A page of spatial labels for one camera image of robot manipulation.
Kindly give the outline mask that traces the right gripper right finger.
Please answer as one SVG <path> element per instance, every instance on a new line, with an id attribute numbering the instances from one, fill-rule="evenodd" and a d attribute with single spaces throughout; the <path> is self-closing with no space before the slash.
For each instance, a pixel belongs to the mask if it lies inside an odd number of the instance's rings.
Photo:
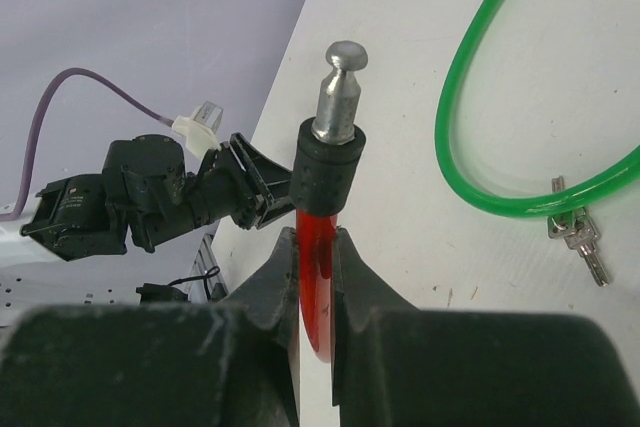
<path id="1" fill-rule="evenodd" d="M 424 310 L 332 245 L 332 401 L 344 426 L 627 426 L 631 383 L 578 316 Z"/>

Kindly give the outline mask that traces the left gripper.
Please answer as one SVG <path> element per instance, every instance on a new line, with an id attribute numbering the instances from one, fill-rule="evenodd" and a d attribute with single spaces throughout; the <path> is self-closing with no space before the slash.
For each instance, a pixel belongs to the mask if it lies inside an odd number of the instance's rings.
<path id="1" fill-rule="evenodd" d="M 230 217 L 249 230 L 292 212 L 291 172 L 260 153 L 241 134 L 229 147 L 209 149 L 197 173 L 197 219 L 201 225 Z"/>

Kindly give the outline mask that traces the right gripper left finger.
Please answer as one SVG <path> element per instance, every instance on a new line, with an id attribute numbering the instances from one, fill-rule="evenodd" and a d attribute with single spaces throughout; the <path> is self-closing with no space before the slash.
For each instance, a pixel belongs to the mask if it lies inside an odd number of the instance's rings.
<path id="1" fill-rule="evenodd" d="M 24 314 L 1 344 L 5 426 L 296 426 L 298 246 L 224 299 L 58 305 Z"/>

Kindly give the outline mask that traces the red cable lock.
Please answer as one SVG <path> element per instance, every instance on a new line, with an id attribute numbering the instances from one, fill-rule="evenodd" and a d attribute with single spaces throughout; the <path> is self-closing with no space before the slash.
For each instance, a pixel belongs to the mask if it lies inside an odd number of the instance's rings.
<path id="1" fill-rule="evenodd" d="M 316 357 L 331 361 L 332 245 L 366 136 L 355 117 L 368 64 L 359 43 L 341 40 L 325 54 L 331 72 L 321 81 L 316 113 L 299 127 L 290 197 L 296 210 L 300 308 Z"/>

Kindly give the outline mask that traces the silver keys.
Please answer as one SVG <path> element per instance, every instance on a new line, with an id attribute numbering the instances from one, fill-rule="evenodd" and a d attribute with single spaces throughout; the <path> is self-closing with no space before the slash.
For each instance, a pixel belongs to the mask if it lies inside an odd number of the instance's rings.
<path id="1" fill-rule="evenodd" d="M 598 287 L 610 284 L 597 249 L 600 233 L 585 207 L 549 216 L 547 234 L 550 239 L 562 239 L 568 249 L 583 259 Z"/>

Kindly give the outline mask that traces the green cable lock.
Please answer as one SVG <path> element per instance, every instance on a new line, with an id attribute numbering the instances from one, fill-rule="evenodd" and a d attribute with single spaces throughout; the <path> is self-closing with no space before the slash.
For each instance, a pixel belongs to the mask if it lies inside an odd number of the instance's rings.
<path id="1" fill-rule="evenodd" d="M 448 187 L 536 218 L 639 183 L 639 0 L 482 0 L 434 124 Z"/>

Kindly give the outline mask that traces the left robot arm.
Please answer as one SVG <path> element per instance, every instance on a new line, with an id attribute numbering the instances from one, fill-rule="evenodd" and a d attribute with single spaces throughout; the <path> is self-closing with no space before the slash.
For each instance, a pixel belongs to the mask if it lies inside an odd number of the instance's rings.
<path id="1" fill-rule="evenodd" d="M 250 230 L 293 209 L 291 173 L 236 133 L 187 171 L 182 146 L 163 135 L 111 143 L 101 172 L 49 183 L 1 225 L 1 265 L 153 253 L 225 217 Z"/>

